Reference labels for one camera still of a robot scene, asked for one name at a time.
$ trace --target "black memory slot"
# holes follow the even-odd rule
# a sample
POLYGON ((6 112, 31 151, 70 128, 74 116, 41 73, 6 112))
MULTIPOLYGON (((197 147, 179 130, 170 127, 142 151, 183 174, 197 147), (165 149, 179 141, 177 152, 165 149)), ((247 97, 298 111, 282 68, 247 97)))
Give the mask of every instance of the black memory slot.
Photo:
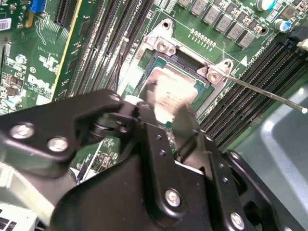
POLYGON ((82 76, 82 78, 79 79, 78 78, 79 73, 81 71, 83 71, 83 68, 87 67, 87 65, 90 62, 89 56, 91 56, 91 54, 93 52, 93 47, 94 47, 93 45, 95 45, 96 40, 98 39, 99 34, 100 34, 101 30, 103 29, 104 22, 105 22, 105 20, 108 16, 108 12, 109 12, 110 7, 111 7, 110 1, 109 1, 107 9, 104 11, 105 2, 106 2, 106 0, 100 0, 100 2, 98 4, 97 11, 95 12, 95 16, 94 16, 93 22, 91 24, 91 28, 90 28, 89 33, 86 37, 86 40, 83 44, 81 54, 80 54, 80 57, 79 57, 79 60, 78 60, 78 64, 75 68, 69 90, 67 91, 68 97, 73 95, 73 90, 74 90, 76 84, 78 85, 78 89, 75 92, 75 95, 77 95, 80 91, 80 83, 83 81, 83 79, 85 77, 82 76), (85 54, 87 53, 87 51, 89 49, 90 49, 90 54, 87 57, 85 57, 85 54))
MULTIPOLYGON (((138 17, 134 17, 132 21, 132 26, 127 30, 127 38, 129 39, 129 42, 127 44, 127 48, 125 50, 125 53, 123 55, 124 59, 127 58, 128 53, 130 52, 135 40, 137 39, 137 36, 142 28, 142 25, 144 23, 144 20, 146 19, 150 9, 152 8, 154 4, 154 0, 144 0, 141 3, 141 6, 137 9, 136 15, 138 17)), ((110 78, 110 83, 108 83, 108 86, 113 86, 115 79, 110 78)))
POLYGON ((119 46, 120 41, 122 37, 124 36, 124 33, 129 25, 130 20, 132 19, 134 10, 137 6, 138 0, 133 0, 129 7, 125 10, 124 17, 122 18, 120 22, 120 27, 117 29, 117 34, 114 40, 112 40, 110 49, 106 52, 107 56, 109 56, 109 59, 107 62, 101 62, 100 69, 98 71, 97 76, 95 77, 95 80, 93 82, 93 85, 91 87, 92 90, 97 90, 101 84, 101 81, 103 80, 103 77, 105 76, 106 70, 108 68, 108 65, 110 63, 111 57, 113 53, 116 51, 116 48, 119 46))
MULTIPOLYGON (((307 53, 288 39, 276 38, 243 74, 241 79, 259 88, 284 94, 308 69, 307 53)), ((227 148, 242 132, 258 122, 275 101, 240 85, 233 85, 217 104, 202 128, 220 149, 227 148)))
POLYGON ((91 76, 93 75, 93 71, 95 68, 95 62, 98 59, 98 55, 99 55, 99 51, 101 50, 103 43, 108 35, 108 31, 110 31, 110 28, 112 27, 113 21, 115 20, 117 11, 119 9, 121 0, 113 0, 112 1, 112 6, 111 6, 111 10, 109 11, 109 13, 106 15, 106 21, 104 23, 103 29, 100 33, 100 35, 98 36, 98 41, 96 42, 94 48, 93 48, 93 52, 91 55, 91 59, 90 62, 87 66, 87 68, 85 69, 84 73, 83 73, 83 81, 82 83, 79 85, 79 94, 83 94, 85 93, 86 87, 90 81, 91 76))

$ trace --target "electronic component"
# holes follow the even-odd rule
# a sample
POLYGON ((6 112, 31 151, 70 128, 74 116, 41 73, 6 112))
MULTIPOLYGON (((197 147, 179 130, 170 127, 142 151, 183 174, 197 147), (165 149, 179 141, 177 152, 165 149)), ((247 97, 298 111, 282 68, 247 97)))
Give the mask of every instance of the electronic component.
POLYGON ((18 93, 18 89, 13 87, 7 87, 6 90, 9 96, 15 96, 18 93))
POLYGON ((72 59, 71 61, 68 62, 68 66, 67 66, 67 72, 73 70, 78 62, 78 58, 75 57, 74 59, 72 59))
POLYGON ((206 4, 206 0, 196 0, 190 9, 190 12, 195 16, 199 16, 206 7, 206 4))
POLYGON ((237 20, 239 22, 242 22, 246 17, 247 17, 247 13, 246 12, 241 12, 240 15, 237 17, 237 20))
POLYGON ((244 35, 241 39, 239 39, 239 41, 237 42, 241 47, 247 48, 252 41, 256 38, 256 36, 251 33, 250 31, 244 31, 242 33, 242 35, 244 35))
POLYGON ((19 95, 11 96, 7 101, 6 104, 10 108, 15 108, 17 105, 19 105, 22 102, 22 99, 19 95))
POLYGON ((294 4, 295 6, 297 6, 297 5, 299 5, 301 2, 302 2, 302 0, 294 0, 294 1, 293 1, 293 4, 294 4))
POLYGON ((214 0, 213 4, 216 5, 216 6, 219 6, 221 2, 222 2, 222 0, 214 0))
POLYGON ((232 18, 227 14, 224 14, 218 19, 218 23, 216 24, 215 29, 221 31, 222 33, 225 33, 231 22, 232 18))
POLYGON ((242 31, 244 30, 244 27, 239 24, 239 23, 236 23, 232 29, 229 31, 229 33, 227 34, 227 36, 233 40, 236 40, 239 35, 242 33, 242 31))
POLYGON ((17 78, 17 77, 15 77, 15 76, 10 76, 9 79, 10 79, 10 83, 17 84, 17 81, 18 81, 18 78, 17 78))
POLYGON ((186 8, 190 2, 191 2, 191 0, 178 0, 178 5, 186 8))
POLYGON ((215 6, 212 6, 205 13, 205 17, 203 18, 203 21, 212 25, 217 19, 219 14, 220 14, 220 10, 215 6))
POLYGON ((81 24, 79 35, 85 35, 90 26, 90 20, 87 20, 81 24))
POLYGON ((251 23, 249 24, 248 29, 254 30, 255 27, 256 27, 258 24, 259 24, 259 22, 258 22, 256 19, 253 19, 253 20, 251 21, 251 23))
POLYGON ((257 0, 256 8, 259 11, 270 11, 274 8, 276 0, 257 0))
POLYGON ((289 6, 287 6, 287 7, 283 10, 281 16, 282 16, 283 18, 289 20, 289 19, 291 19, 291 18, 293 17, 293 15, 294 15, 295 12, 296 12, 295 7, 289 5, 289 6))
POLYGON ((233 2, 230 2, 229 5, 227 6, 225 12, 228 13, 228 14, 231 14, 235 7, 236 7, 236 5, 233 2))
POLYGON ((69 28, 74 16, 77 0, 59 0, 54 22, 69 28))
POLYGON ((34 13, 44 12, 45 0, 32 0, 32 6, 30 10, 34 13))
POLYGON ((276 19, 274 22, 274 28, 282 33, 286 33, 290 30, 291 23, 283 19, 276 19))
POLYGON ((24 81, 22 79, 17 79, 16 84, 22 86, 24 84, 24 81))

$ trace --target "dimm slot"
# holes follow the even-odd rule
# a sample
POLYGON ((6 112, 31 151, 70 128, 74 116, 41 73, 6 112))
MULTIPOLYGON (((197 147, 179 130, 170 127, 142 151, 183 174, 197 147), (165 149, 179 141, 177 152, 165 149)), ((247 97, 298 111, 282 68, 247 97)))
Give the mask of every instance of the dimm slot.
MULTIPOLYGON (((144 0, 140 7, 136 11, 136 15, 139 15, 138 17, 134 17, 134 20, 132 22, 132 26, 128 29, 127 32, 127 38, 129 38, 129 42, 126 48, 126 51, 123 55, 124 59, 127 58, 127 55, 129 51, 131 50, 131 47, 133 46, 135 40, 137 39, 137 36, 142 28, 143 22, 145 18, 147 17, 151 7, 154 4, 154 0, 144 0)), ((112 78, 111 83, 109 84, 110 86, 114 86, 115 80, 112 78)))
POLYGON ((115 0, 115 1, 112 1, 112 2, 113 3, 112 3, 111 10, 108 13, 107 20, 104 24, 103 30, 98 37, 99 38, 98 42, 96 43, 96 45, 94 47, 94 51, 93 51, 93 54, 91 56, 91 62, 89 62, 87 69, 83 73, 83 76, 85 76, 86 78, 84 78, 84 81, 80 85, 80 93, 81 94, 86 92, 86 88, 87 88, 90 80, 92 79, 92 77, 94 75, 94 68, 95 68, 96 64, 101 61, 99 59, 99 57, 103 57, 104 54, 105 54, 105 51, 103 51, 104 54, 101 55, 101 53, 102 53, 101 49, 102 49, 103 44, 106 40, 108 32, 113 28, 113 26, 116 25, 115 19, 116 19, 116 15, 118 13, 118 9, 119 9, 120 4, 121 4, 121 0, 115 0))
MULTIPOLYGON (((280 56, 284 55, 283 58, 277 58, 277 60, 275 60, 275 62, 273 64, 270 65, 270 67, 263 69, 264 73, 262 73, 261 71, 255 76, 255 82, 252 83, 253 85, 257 86, 257 87, 262 87, 266 82, 270 81, 271 78, 273 77, 274 72, 276 72, 276 70, 283 64, 285 63, 289 58, 292 57, 292 53, 290 51, 286 51, 283 52, 280 56)), ((249 97, 251 97, 254 94, 254 92, 250 89, 244 89, 242 91, 242 94, 239 98, 237 98, 237 100, 235 100, 234 102, 232 102, 232 104, 234 105, 233 108, 230 109, 229 106, 229 110, 230 112, 234 112, 237 111, 241 108, 241 105, 243 105, 243 103, 248 103, 249 97)), ((229 114, 224 115, 224 118, 220 118, 219 120, 217 120, 216 125, 211 128, 212 131, 215 131, 217 129, 222 129, 223 126, 221 126, 221 124, 227 123, 226 120, 228 120, 229 114)))
POLYGON ((133 0, 132 3, 129 5, 127 11, 125 12, 125 16, 124 16, 123 20, 121 21, 121 25, 120 25, 120 28, 118 29, 117 36, 116 36, 115 40, 112 41, 112 45, 111 45, 110 49, 107 51, 107 57, 109 57, 109 59, 107 60, 107 62, 101 63, 98 74, 95 77, 94 83, 91 87, 91 91, 97 90, 98 87, 101 85, 101 83, 103 81, 103 77, 105 76, 105 72, 106 72, 106 70, 109 66, 110 60, 112 58, 112 55, 116 51, 116 48, 119 46, 120 41, 122 40, 122 37, 124 36, 124 33, 125 33, 128 25, 129 25, 129 21, 132 19, 132 16, 133 16, 134 10, 137 6, 137 3, 138 3, 138 0, 133 0))
MULTIPOLYGON (((268 64, 270 62, 270 60, 272 59, 271 57, 273 57, 275 54, 277 54, 277 52, 279 52, 281 49, 283 48, 282 45, 280 44, 274 44, 273 46, 270 46, 269 50, 265 50, 262 54, 261 57, 259 57, 254 64, 248 68, 241 77, 241 80, 251 83, 251 81, 254 79, 254 75, 253 73, 255 73, 255 71, 259 71, 261 68, 256 68, 254 69, 255 66, 257 67, 262 67, 265 66, 266 64, 268 64)), ((217 106, 213 109, 213 111, 210 113, 210 115, 208 115, 208 117, 206 117, 202 123, 201 123, 201 127, 204 131, 207 131, 208 129, 211 128, 212 124, 219 119, 218 115, 223 114, 227 109, 228 106, 241 94, 241 92, 244 90, 245 88, 238 85, 238 84, 233 84, 232 88, 230 89, 230 91, 225 95, 225 97, 223 99, 221 99, 217 106)))
MULTIPOLYGON (((277 82, 278 85, 276 85, 276 89, 278 88, 278 90, 276 91, 276 94, 278 95, 283 95, 285 92, 288 91, 288 89, 294 84, 296 83, 300 77, 308 70, 308 68, 306 66, 302 67, 300 71, 296 71, 296 73, 292 73, 292 75, 295 76, 295 78, 292 79, 288 79, 287 82, 282 83, 282 82, 277 82)), ((216 137, 215 141, 217 142, 218 146, 220 147, 221 150, 224 150, 225 148, 227 148, 231 142, 233 140, 235 140, 242 132, 244 132, 246 129, 249 128, 251 122, 256 121, 260 116, 262 116, 264 114, 264 112, 275 103, 274 100, 265 97, 265 96, 261 96, 259 95, 259 97, 262 97, 263 99, 260 101, 260 103, 258 104, 259 107, 257 108, 250 108, 250 111, 248 112, 248 114, 252 114, 249 118, 249 120, 242 121, 240 120, 239 123, 237 123, 236 126, 234 126, 232 128, 231 133, 227 134, 226 136, 222 137, 216 137)))
POLYGON ((84 42, 83 48, 81 50, 81 55, 80 55, 78 64, 75 68, 69 90, 67 91, 68 97, 73 95, 76 84, 79 86, 81 81, 83 80, 82 78, 79 79, 79 73, 82 71, 82 67, 84 65, 86 65, 86 63, 88 61, 87 57, 85 57, 85 54, 86 54, 86 51, 88 49, 90 49, 89 43, 94 42, 94 39, 97 36, 97 30, 99 30, 99 28, 101 28, 100 25, 104 20, 103 16, 108 14, 108 12, 106 12, 106 10, 104 10, 105 2, 106 2, 106 0, 100 0, 99 5, 98 5, 99 7, 98 7, 97 11, 95 12, 95 17, 93 19, 93 23, 91 25, 89 34, 87 35, 86 41, 84 42))

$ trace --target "screw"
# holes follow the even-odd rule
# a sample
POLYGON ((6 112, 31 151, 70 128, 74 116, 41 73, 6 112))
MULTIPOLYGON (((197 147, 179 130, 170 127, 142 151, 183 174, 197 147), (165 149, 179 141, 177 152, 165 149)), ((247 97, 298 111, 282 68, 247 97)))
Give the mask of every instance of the screw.
POLYGON ((55 137, 48 141, 47 147, 53 152, 63 152, 68 148, 68 142, 64 137, 55 137))
POLYGON ((245 224, 243 222, 243 219, 240 217, 240 215, 238 215, 237 213, 231 213, 230 218, 231 218, 231 221, 232 221, 233 225, 235 226, 235 228, 237 228, 239 230, 244 229, 245 224))
POLYGON ((112 99, 112 100, 120 101, 120 98, 119 98, 117 95, 115 95, 115 94, 109 95, 109 97, 110 97, 110 99, 112 99))
POLYGON ((121 126, 119 130, 121 133, 127 133, 127 129, 125 126, 121 126))
POLYGON ((234 159, 237 159, 237 160, 240 159, 239 155, 236 154, 235 152, 231 152, 231 155, 232 155, 232 157, 233 157, 234 159))
POLYGON ((205 135, 205 137, 206 137, 206 139, 207 139, 208 141, 214 141, 214 140, 213 140, 213 138, 212 138, 212 137, 210 137, 210 136, 209 136, 209 135, 207 135, 207 134, 205 135))
POLYGON ((165 193, 165 198, 169 205, 178 207, 181 204, 181 198, 179 194, 173 189, 168 189, 165 193))
POLYGON ((10 130, 10 135, 15 139, 26 139, 33 134, 34 128, 30 123, 16 125, 10 130))
POLYGON ((169 46, 168 46, 168 44, 166 44, 165 41, 160 41, 157 45, 158 51, 162 52, 162 53, 166 52, 168 50, 168 48, 169 48, 169 46))

